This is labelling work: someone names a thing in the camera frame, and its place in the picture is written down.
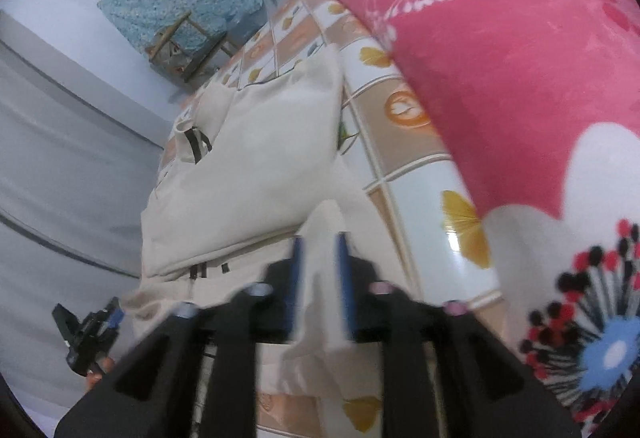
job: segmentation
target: pink floral blanket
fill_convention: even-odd
[[[634,0],[339,0],[425,104],[480,215],[521,203],[559,217],[580,135],[640,133]]]
[[[510,340],[588,436],[640,374],[638,5],[339,1],[433,118],[482,218]]]

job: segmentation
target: wooden chair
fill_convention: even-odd
[[[191,60],[188,64],[182,69],[181,72],[176,72],[172,70],[171,67],[163,65],[158,61],[158,54],[162,50],[164,46],[167,45],[170,41],[172,41],[172,37],[175,35],[177,30],[183,24],[190,24],[193,28],[195,28],[199,33],[201,33],[205,38],[205,43],[197,49],[194,54],[188,54],[185,51],[183,53],[185,56],[190,57]],[[167,28],[164,31],[158,42],[153,46],[150,50],[147,51],[149,56],[149,63],[153,65],[155,68],[162,69],[165,75],[168,73],[171,78],[177,77],[180,79],[182,83],[189,83],[193,78],[195,78],[198,73],[206,67],[209,63],[210,59],[215,56],[215,54],[222,50],[229,57],[233,56],[238,51],[238,47],[232,43],[232,41],[228,38],[228,33],[223,32],[222,34],[212,36],[209,32],[207,32],[201,25],[197,24],[191,19],[191,11],[187,11],[182,14],[171,27]]]

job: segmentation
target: finger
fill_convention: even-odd
[[[86,390],[90,391],[91,389],[94,389],[94,386],[100,382],[101,378],[102,375],[100,373],[93,373],[92,371],[87,373],[85,381]]]
[[[100,361],[100,367],[105,373],[109,373],[115,367],[116,363],[111,357],[105,357]]]

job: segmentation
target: orange circle print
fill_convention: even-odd
[[[422,128],[431,124],[431,119],[422,109],[418,97],[407,88],[406,84],[399,86],[389,95],[385,102],[385,115],[387,119],[402,128]]]

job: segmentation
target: black strap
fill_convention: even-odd
[[[209,142],[209,138],[200,129],[198,131],[200,132],[200,138],[202,139],[202,142],[204,142],[207,146],[207,151],[211,151],[211,142]]]
[[[207,277],[207,262],[198,263],[197,265],[191,265],[189,267],[189,278],[192,280],[196,280],[198,278],[198,274],[200,277]]]
[[[184,136],[187,137],[189,144],[191,145],[191,151],[193,151],[193,160],[195,163],[198,163],[202,160],[202,152],[200,151],[200,145],[198,144],[198,138],[196,137],[193,128],[187,129],[185,131]]]

